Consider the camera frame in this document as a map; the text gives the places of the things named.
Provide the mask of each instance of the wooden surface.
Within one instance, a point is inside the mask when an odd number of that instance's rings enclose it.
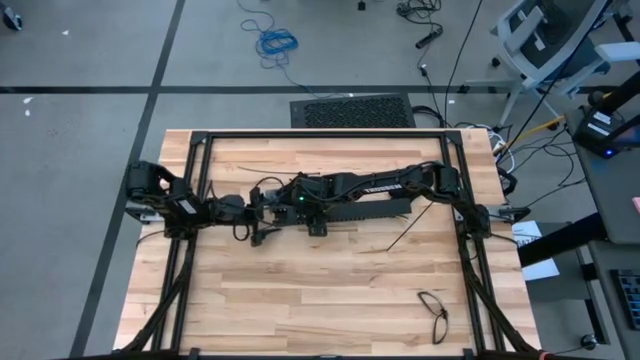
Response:
[[[461,131],[476,202],[501,204],[486,132]],[[160,163],[179,176],[189,137],[190,131],[170,130],[163,143]],[[246,199],[249,189],[271,174],[239,167],[366,174],[440,157],[438,141],[432,139],[216,139],[209,179],[217,196],[240,193]],[[294,175],[273,176],[286,182]],[[261,187],[277,186],[269,181]],[[428,204],[414,201],[407,219],[331,224],[326,238],[308,237],[306,227],[286,228],[258,248],[234,240],[229,227],[201,231],[182,351],[458,355],[474,348],[451,207],[434,204],[385,251]],[[494,233],[511,236],[507,225],[492,227]],[[142,235],[159,229],[160,224],[145,226]],[[485,243],[498,304],[539,346],[515,246],[496,238]],[[168,249],[161,235],[139,246],[115,348],[129,342],[156,307]],[[451,329],[443,344],[431,343],[435,317],[419,302],[420,290],[439,296],[449,311]],[[490,344],[484,307],[482,314]],[[168,323],[165,346],[173,321]]]

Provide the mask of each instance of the office chair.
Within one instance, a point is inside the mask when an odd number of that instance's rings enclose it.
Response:
[[[640,57],[638,43],[595,46],[587,38],[580,41],[600,20],[607,0],[518,0],[500,17],[491,33],[500,40],[500,51],[492,59],[494,67],[504,65],[510,78],[504,80],[467,80],[468,86],[508,88],[508,100],[497,126],[504,126],[516,100],[529,93],[540,98],[541,92],[573,97],[580,84],[594,73],[606,74],[614,61]],[[573,51],[576,54],[560,68]],[[560,76],[552,89],[550,83]],[[546,101],[544,105],[558,113]]]

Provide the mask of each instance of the eyeglasses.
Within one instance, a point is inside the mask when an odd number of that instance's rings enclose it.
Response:
[[[433,305],[429,305],[427,300],[425,300],[426,296],[431,297],[433,300],[435,300],[438,303],[439,309],[435,308]],[[427,310],[429,310],[429,312],[436,317],[436,320],[433,323],[433,331],[431,332],[431,341],[434,345],[441,344],[449,333],[449,312],[444,308],[442,301],[440,301],[437,296],[428,291],[418,292],[418,299],[420,299]],[[438,331],[438,322],[440,320],[444,322],[444,333],[442,333],[442,330]]]

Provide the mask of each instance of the concrete floor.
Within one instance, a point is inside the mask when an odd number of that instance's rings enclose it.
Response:
[[[255,34],[240,30],[239,23],[247,16],[234,0],[186,0],[164,77],[156,83],[152,81],[167,29],[182,0],[9,2],[23,16],[25,29],[13,33],[0,28],[0,87],[4,89],[0,95],[0,186],[5,190],[5,210],[0,217],[0,353],[5,359],[66,357],[136,134],[144,141],[141,158],[156,160],[166,129],[287,128],[288,103],[311,96],[292,94],[281,71],[259,67],[253,49]],[[295,81],[394,85],[403,92],[408,91],[402,86],[425,84],[415,70],[420,51],[413,45],[427,30],[396,16],[396,0],[368,1],[366,12],[356,11],[355,0],[243,3],[268,9],[278,27],[298,37],[300,47],[291,55],[289,67]],[[434,20],[445,32],[424,60],[436,86],[447,84],[475,10],[468,0],[443,3]],[[507,0],[483,4],[454,76],[454,89],[464,79],[503,76],[501,69],[488,65],[497,52],[497,41],[488,29],[510,4]],[[630,29],[640,38],[637,21]],[[622,41],[613,23],[605,24],[592,38]],[[590,84],[618,85],[637,70],[634,62],[614,64],[610,74],[595,77]],[[224,94],[220,88],[221,94],[161,94],[148,132],[142,136],[138,124],[148,98],[144,89],[133,87],[160,83],[276,88],[263,93],[243,88],[246,93]],[[88,89],[83,94],[60,94],[56,88],[35,88],[35,95],[7,94],[10,87],[24,86],[116,86],[124,88],[112,92],[124,93],[91,94]],[[410,94],[410,99],[413,105],[433,106],[431,94]],[[436,99],[442,108],[444,95],[437,94]],[[455,100],[449,105],[452,123],[494,124],[505,103],[504,94],[453,94],[449,99]],[[564,110],[575,108],[585,98],[551,101]],[[522,124],[534,104],[524,98],[510,121]],[[635,115],[638,109],[637,104],[627,106],[623,113]],[[550,118],[541,109],[532,125]],[[434,126],[432,119],[422,116],[416,122],[419,127]],[[511,201],[523,205],[554,189],[568,168],[565,158],[536,155],[518,170],[520,184]],[[579,165],[577,168],[575,179],[581,177]],[[531,218],[570,221],[593,210],[587,186],[579,185],[536,204]],[[111,350],[139,231],[139,225],[129,218],[122,221],[86,354]],[[575,337],[563,335],[566,328],[559,326],[554,315],[573,308],[534,304],[545,347],[576,346]],[[579,322],[574,325],[575,334],[591,332]]]

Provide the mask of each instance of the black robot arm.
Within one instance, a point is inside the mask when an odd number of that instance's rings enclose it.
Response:
[[[161,186],[163,180],[168,184],[166,189]],[[390,199],[356,202],[376,193],[388,193]],[[128,169],[127,196],[160,214],[165,219],[165,236],[173,238],[185,238],[214,225],[251,227],[253,246],[261,245],[268,233],[284,226],[306,225],[309,236],[326,236],[329,222],[411,213],[411,202],[419,196],[452,205],[467,232],[483,237],[490,233],[486,209],[471,201],[461,187],[458,171],[434,161],[368,175],[299,173],[277,190],[262,193],[254,187],[248,206],[240,195],[200,199],[184,179],[163,166],[140,161]],[[272,222],[264,220],[265,209],[273,213]],[[269,227],[260,229],[261,223]]]

